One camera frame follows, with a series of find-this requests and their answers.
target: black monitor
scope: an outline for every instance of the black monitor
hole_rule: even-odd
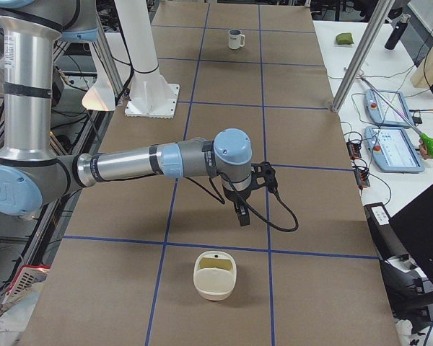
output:
[[[433,283],[433,185],[390,218],[390,225]]]

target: human hand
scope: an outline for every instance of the human hand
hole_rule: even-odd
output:
[[[428,154],[427,148],[424,144],[424,142],[422,140],[419,140],[419,149],[420,149],[420,154],[421,157],[423,157],[424,159],[433,159],[431,155]]]

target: label sticker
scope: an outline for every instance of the label sticker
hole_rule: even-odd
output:
[[[4,67],[14,68],[16,62],[16,43],[14,37],[11,35],[5,35],[5,47],[4,47]]]
[[[372,212],[374,213],[379,225],[388,225],[390,223],[388,215],[383,207],[373,207]]]

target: white table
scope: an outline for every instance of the white table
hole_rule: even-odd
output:
[[[331,83],[332,92],[335,94],[338,86],[341,83],[341,77],[344,76],[344,68],[349,65],[354,52],[357,49],[359,40],[366,28],[365,23],[353,22],[314,22],[316,32],[318,34],[319,45],[323,54],[325,67],[328,70],[329,82]],[[384,48],[386,40],[392,31],[391,25],[383,25],[379,35],[377,36],[363,66],[362,70],[367,76],[392,76],[403,72],[413,65],[411,57],[406,52],[403,44],[399,42],[394,50]],[[342,32],[351,32],[355,44],[352,48],[338,46],[335,42],[337,34]],[[414,71],[413,67],[410,71],[404,74],[399,74],[392,78],[373,77],[369,78],[372,84],[378,89],[398,90],[399,88],[404,95],[409,96],[416,94],[423,89],[417,89],[412,86],[410,78]],[[364,93],[368,89],[362,81],[356,80],[349,92],[339,115],[342,121],[348,122],[352,126],[352,130],[360,132],[364,135],[364,128],[368,126],[359,120],[359,116],[354,109],[351,95],[354,93]],[[370,121],[364,111],[364,95],[356,95],[354,97],[359,112],[364,121]],[[433,109],[433,95],[430,91],[424,92],[415,97],[406,99],[409,109]],[[420,129],[428,136],[433,137],[433,114],[422,113],[423,124]],[[344,133],[350,131],[350,126],[343,124]],[[407,130],[409,138],[414,146],[418,146],[419,137],[412,131]],[[363,159],[370,162],[370,155],[367,149],[361,150]],[[422,191],[428,188],[433,183],[433,160],[423,160],[425,171],[419,174],[397,174],[397,173],[382,173],[374,162],[370,166],[370,172],[381,179],[385,180],[390,185],[392,190],[392,198],[386,205],[386,208],[391,216],[397,213],[401,208],[407,205]],[[362,203],[363,205],[388,201],[388,188],[374,177],[369,178],[371,187],[363,190]]]

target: table surface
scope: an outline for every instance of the table surface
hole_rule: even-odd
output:
[[[340,78],[344,76],[344,67],[349,65],[357,49],[357,43],[365,31],[366,24],[352,22],[314,22],[314,26],[318,34],[325,67],[327,68],[328,75],[331,77],[329,78],[331,89],[335,94],[341,83]],[[367,76],[376,76],[368,77],[368,79],[379,89],[400,90],[403,92],[406,96],[409,109],[433,110],[433,94],[429,91],[423,92],[426,89],[415,88],[411,83],[411,76],[414,74],[416,67],[402,42],[399,42],[394,50],[385,49],[385,43],[388,37],[390,37],[392,30],[391,25],[383,25],[362,66],[364,74]],[[354,42],[356,42],[352,48],[340,47],[335,44],[335,36],[341,32],[352,33]],[[364,95],[362,95],[367,89],[368,87],[363,82],[356,80],[339,112],[342,121],[351,124],[352,130],[358,131],[362,135],[364,135],[364,128],[369,126],[369,124],[360,121],[359,115],[354,109],[351,96],[352,94],[356,94],[354,95],[354,100],[361,114],[361,119],[370,122],[371,120],[364,110]],[[433,113],[424,112],[421,117],[423,124],[419,126],[420,130],[424,131],[428,136],[433,137]],[[343,131],[344,133],[349,132],[349,125],[343,124]],[[406,132],[412,144],[417,147],[419,145],[418,135],[415,131],[410,129]],[[371,158],[369,152],[365,148],[363,148],[361,152],[363,159],[366,162],[370,162]],[[371,164],[371,173],[390,185],[392,195],[386,208],[391,216],[433,183],[433,160],[422,161],[425,170],[419,174],[383,173],[377,168],[375,163]],[[370,177],[369,180],[371,187],[364,189],[362,193],[362,203],[386,203],[389,198],[388,188],[374,177]]]
[[[246,34],[236,51],[233,27]],[[181,85],[175,117],[120,109],[100,151],[241,128],[253,161],[275,166],[299,230],[254,216],[240,228],[231,205],[186,180],[98,184],[80,197],[20,345],[399,345],[310,10],[161,2],[152,29],[162,75]],[[249,202],[292,222],[264,190]],[[209,249],[237,264],[220,302],[193,286]]]

